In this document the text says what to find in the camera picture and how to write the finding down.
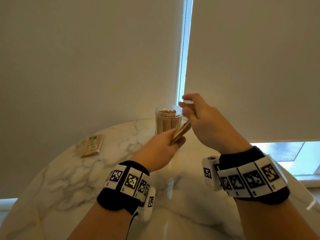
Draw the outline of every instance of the black wristband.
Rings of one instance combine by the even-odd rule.
[[[246,152],[221,155],[219,159],[220,170],[239,167],[254,162],[262,157],[264,153],[256,146]],[[277,205],[284,202],[290,195],[290,190],[286,186],[276,192],[259,196],[256,198],[236,198],[245,201],[259,201],[267,205]]]
[[[134,168],[150,176],[149,171],[141,164],[135,161],[124,161],[122,163],[119,163],[119,165],[127,166],[126,173],[128,173],[130,168]],[[120,186],[120,188],[123,185],[125,179],[126,177],[122,177],[119,180],[118,185]],[[102,191],[97,197],[97,202],[106,210],[119,211],[121,209],[126,209],[131,215],[134,214],[138,206],[141,204],[141,201],[139,199],[133,198],[130,195],[122,193],[119,188],[115,190],[110,188],[102,189]]]

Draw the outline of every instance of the jar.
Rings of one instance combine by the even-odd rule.
[[[161,105],[155,109],[155,134],[181,126],[182,108],[176,105]]]

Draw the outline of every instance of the white marble surface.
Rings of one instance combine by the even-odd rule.
[[[133,121],[100,131],[101,153],[85,159],[74,145],[54,159],[18,198],[0,228],[0,239],[66,239],[96,200],[112,167],[129,159],[154,134],[154,120]],[[150,222],[133,221],[128,239],[244,239],[233,198],[211,192],[201,160],[216,155],[192,130],[170,164],[151,173],[156,198]],[[286,173],[290,199],[320,235],[320,205]]]

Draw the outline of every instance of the person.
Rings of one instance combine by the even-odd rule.
[[[226,158],[253,149],[218,109],[208,105],[199,94],[186,94],[182,98],[193,101],[193,104],[180,102],[179,105],[202,144],[217,150],[221,157],[226,155]],[[172,129],[155,135],[130,160],[139,163],[150,173],[165,167],[186,142],[186,138],[182,137],[170,146],[169,142],[175,131]],[[247,240],[320,239],[289,199],[275,205],[237,198],[235,202]],[[132,214],[125,209],[106,210],[96,202],[68,239],[124,240],[131,218]]]

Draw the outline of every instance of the table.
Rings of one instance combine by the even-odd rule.
[[[74,145],[47,165],[25,189],[0,228],[0,239],[66,239],[94,204],[111,169],[128,160],[155,131],[154,119],[104,129],[101,152],[80,158]],[[202,145],[192,130],[169,165],[150,174],[156,188],[150,222],[134,219],[128,239],[244,239],[233,198],[204,183],[201,160],[216,151]],[[290,200],[320,235],[320,205],[284,171]]]

